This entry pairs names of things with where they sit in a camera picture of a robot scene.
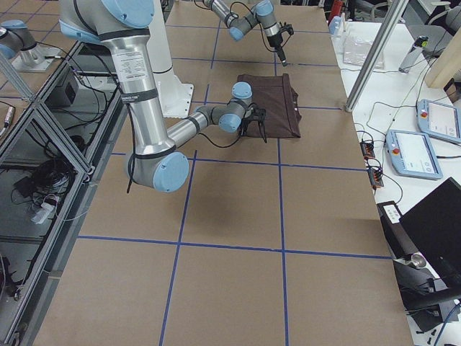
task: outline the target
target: tablet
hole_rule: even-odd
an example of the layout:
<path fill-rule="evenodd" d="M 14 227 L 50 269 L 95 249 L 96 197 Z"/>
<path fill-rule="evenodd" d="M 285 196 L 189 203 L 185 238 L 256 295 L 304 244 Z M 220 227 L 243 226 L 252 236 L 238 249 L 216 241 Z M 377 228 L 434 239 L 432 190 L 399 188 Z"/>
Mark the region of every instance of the tablet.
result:
<path fill-rule="evenodd" d="M 386 146 L 392 165 L 399 175 L 432 180 L 443 177 L 427 134 L 389 130 Z"/>
<path fill-rule="evenodd" d="M 422 99 L 417 107 L 418 126 L 431 137 L 461 143 L 461 115 L 456 107 Z"/>

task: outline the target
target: folded cloth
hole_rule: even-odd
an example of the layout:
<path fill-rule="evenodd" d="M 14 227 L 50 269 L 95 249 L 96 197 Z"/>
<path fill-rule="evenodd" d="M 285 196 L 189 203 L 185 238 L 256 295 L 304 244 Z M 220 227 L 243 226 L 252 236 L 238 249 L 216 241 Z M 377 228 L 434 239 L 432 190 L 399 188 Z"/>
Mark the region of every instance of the folded cloth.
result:
<path fill-rule="evenodd" d="M 252 101 L 266 110 L 264 127 L 268 138 L 301 137 L 298 123 L 301 114 L 297 109 L 297 93 L 290 86 L 288 74 L 283 76 L 251 76 L 241 74 L 238 81 L 251 85 Z M 257 123 L 250 123 L 248 137 L 261 137 Z"/>

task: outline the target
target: blue cable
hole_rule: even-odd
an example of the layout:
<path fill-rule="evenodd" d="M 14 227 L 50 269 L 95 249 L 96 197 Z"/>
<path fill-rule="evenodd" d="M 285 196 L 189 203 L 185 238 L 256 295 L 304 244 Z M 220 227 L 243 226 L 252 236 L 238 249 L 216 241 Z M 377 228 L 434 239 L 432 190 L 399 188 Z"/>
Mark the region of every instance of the blue cable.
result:
<path fill-rule="evenodd" d="M 437 346 L 437 343 L 439 342 L 439 339 L 442 336 L 442 333 L 443 333 L 447 323 L 449 322 L 449 318 L 452 316 L 452 314 L 455 312 L 456 308 L 458 308 L 459 306 L 461 306 L 461 302 L 459 302 L 458 304 L 453 306 L 453 309 L 449 312 L 447 318 L 445 319 L 445 321 L 444 321 L 444 323 L 442 325 L 442 328 L 440 329 L 439 335 L 437 335 L 437 338 L 435 339 L 434 346 Z"/>

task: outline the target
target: blue joint cap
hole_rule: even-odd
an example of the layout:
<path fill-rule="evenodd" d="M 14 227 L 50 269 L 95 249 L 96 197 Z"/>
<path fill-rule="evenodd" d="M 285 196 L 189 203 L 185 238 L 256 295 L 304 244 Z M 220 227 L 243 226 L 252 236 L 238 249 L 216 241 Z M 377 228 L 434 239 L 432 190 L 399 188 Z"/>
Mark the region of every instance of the blue joint cap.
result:
<path fill-rule="evenodd" d="M 235 41 L 240 41 L 243 38 L 243 36 L 245 36 L 243 32 L 236 27 L 230 28 L 229 34 Z"/>
<path fill-rule="evenodd" d="M 153 18 L 152 0 L 101 0 L 114 18 L 128 27 L 143 29 L 149 26 Z"/>
<path fill-rule="evenodd" d="M 241 122 L 242 119 L 237 114 L 227 113 L 219 119 L 219 127 L 225 132 L 234 133 Z"/>
<path fill-rule="evenodd" d="M 232 96 L 236 99 L 249 99 L 253 95 L 250 84 L 245 81 L 235 83 L 232 87 Z"/>
<path fill-rule="evenodd" d="M 10 47 L 6 47 L 5 45 L 0 44 L 0 53 L 2 53 L 5 58 L 13 59 L 16 53 Z"/>
<path fill-rule="evenodd" d="M 274 11 L 272 2 L 270 0 L 263 0 L 256 5 L 256 14 L 258 16 L 264 17 L 268 14 L 271 14 Z"/>
<path fill-rule="evenodd" d="M 176 151 L 158 163 L 153 173 L 153 188 L 160 192 L 174 192 L 186 182 L 188 175 L 187 157 Z"/>
<path fill-rule="evenodd" d="M 19 19 L 7 20 L 0 25 L 5 29 L 27 29 L 27 25 Z"/>
<path fill-rule="evenodd" d="M 74 40 L 85 42 L 85 43 L 93 43 L 95 45 L 100 45 L 101 41 L 99 37 L 92 34 L 91 32 L 83 31 L 77 27 L 73 27 L 62 20 L 59 19 L 59 24 L 61 25 L 61 32 Z"/>

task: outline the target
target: black monitor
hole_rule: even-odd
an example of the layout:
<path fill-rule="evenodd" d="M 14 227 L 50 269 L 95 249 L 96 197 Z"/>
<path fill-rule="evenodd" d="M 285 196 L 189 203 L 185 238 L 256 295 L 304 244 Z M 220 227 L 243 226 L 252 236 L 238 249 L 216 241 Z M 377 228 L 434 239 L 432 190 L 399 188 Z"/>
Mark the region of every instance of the black monitor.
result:
<path fill-rule="evenodd" d="M 418 250 L 448 287 L 461 286 L 461 186 L 445 180 L 400 218 Z"/>

